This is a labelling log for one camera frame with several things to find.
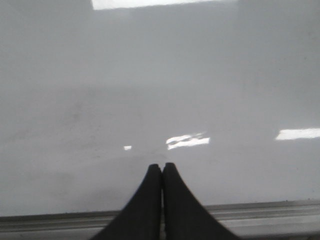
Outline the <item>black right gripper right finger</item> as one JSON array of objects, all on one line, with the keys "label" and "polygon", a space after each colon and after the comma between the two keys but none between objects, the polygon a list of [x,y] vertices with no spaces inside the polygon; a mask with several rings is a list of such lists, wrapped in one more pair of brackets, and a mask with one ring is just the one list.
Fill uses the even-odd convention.
[{"label": "black right gripper right finger", "polygon": [[165,234],[168,240],[239,240],[188,189],[174,163],[162,171]]}]

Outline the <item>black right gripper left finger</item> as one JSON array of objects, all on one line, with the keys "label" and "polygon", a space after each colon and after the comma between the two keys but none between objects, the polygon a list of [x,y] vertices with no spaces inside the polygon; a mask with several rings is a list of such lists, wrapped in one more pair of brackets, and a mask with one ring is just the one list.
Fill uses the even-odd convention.
[{"label": "black right gripper left finger", "polygon": [[158,240],[162,208],[162,171],[151,164],[120,213],[92,240]]}]

